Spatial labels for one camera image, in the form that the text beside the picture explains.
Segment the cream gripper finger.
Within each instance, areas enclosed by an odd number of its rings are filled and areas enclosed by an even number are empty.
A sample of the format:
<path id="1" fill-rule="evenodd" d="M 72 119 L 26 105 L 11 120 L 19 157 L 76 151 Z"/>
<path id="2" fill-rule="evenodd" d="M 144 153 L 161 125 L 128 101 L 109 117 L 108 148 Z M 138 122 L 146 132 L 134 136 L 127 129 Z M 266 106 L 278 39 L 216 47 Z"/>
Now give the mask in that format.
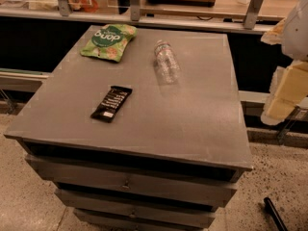
<path id="1" fill-rule="evenodd" d="M 281 44 L 285 22 L 286 19 L 282 19 L 276 25 L 274 25 L 270 30 L 263 33 L 261 37 L 261 42 L 269 45 Z"/>

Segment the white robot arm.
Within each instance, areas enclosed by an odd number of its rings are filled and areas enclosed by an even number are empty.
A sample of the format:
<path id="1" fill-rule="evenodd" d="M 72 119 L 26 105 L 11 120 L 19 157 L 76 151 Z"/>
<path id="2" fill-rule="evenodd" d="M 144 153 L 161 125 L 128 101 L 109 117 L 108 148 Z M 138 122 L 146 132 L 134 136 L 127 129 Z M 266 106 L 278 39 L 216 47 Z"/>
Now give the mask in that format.
<path id="1" fill-rule="evenodd" d="M 282 53 L 293 60 L 274 71 L 261 114 L 263 123 L 277 125 L 308 95 L 308 0 L 300 0 L 286 18 L 262 35 L 261 42 L 280 44 Z"/>

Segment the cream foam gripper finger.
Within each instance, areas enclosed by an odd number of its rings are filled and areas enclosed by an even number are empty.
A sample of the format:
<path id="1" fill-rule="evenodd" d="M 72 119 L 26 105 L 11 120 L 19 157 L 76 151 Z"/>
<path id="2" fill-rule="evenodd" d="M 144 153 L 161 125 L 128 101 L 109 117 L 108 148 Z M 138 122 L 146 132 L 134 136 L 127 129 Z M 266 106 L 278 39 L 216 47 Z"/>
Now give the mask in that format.
<path id="1" fill-rule="evenodd" d="M 293 61 L 286 68 L 277 67 L 269 86 L 269 97 L 261 114 L 261 121 L 277 125 L 284 121 L 308 95 L 308 63 Z"/>

